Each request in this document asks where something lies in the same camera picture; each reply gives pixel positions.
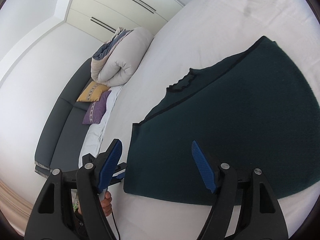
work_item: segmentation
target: rolled comforter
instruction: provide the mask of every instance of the rolled comforter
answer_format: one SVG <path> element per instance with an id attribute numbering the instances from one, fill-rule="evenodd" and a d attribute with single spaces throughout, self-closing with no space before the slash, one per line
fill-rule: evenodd
<path id="1" fill-rule="evenodd" d="M 92 56 L 92 79 L 108 87 L 127 83 L 137 70 L 153 37 L 143 27 L 129 31 L 118 28 L 114 36 Z"/>

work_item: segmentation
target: bed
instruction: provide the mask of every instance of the bed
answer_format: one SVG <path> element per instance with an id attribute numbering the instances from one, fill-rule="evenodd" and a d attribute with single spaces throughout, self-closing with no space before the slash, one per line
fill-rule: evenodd
<path id="1" fill-rule="evenodd" d="M 276 41 L 286 52 L 320 102 L 320 26 L 306 0 L 193 0 L 159 31 L 136 73 L 121 89 L 104 128 L 100 152 L 119 138 L 123 143 L 120 162 L 125 162 L 132 124 L 142 121 L 164 98 L 169 85 L 189 68 L 212 66 L 246 50 L 261 36 Z M 124 240 L 196 239 L 211 208 L 126 194 L 123 183 L 109 191 Z M 279 199 L 289 237 L 306 219 L 319 194 L 317 182 Z M 239 211 L 240 206 L 235 206 L 226 236 L 235 231 Z M 108 221 L 115 232 L 112 218 Z"/>

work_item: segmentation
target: blue gripper pad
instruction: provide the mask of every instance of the blue gripper pad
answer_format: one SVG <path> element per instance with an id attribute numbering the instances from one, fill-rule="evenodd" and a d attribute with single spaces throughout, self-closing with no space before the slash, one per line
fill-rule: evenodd
<path id="1" fill-rule="evenodd" d="M 211 193 L 214 193 L 217 189 L 214 182 L 214 172 L 196 141 L 192 142 L 191 152 L 206 188 L 211 190 Z"/>
<path id="2" fill-rule="evenodd" d="M 118 140 L 99 173 L 99 183 L 97 186 L 98 193 L 101 193 L 104 189 L 108 189 L 109 183 L 112 179 L 113 173 L 115 172 L 121 155 L 122 143 L 120 140 Z"/>

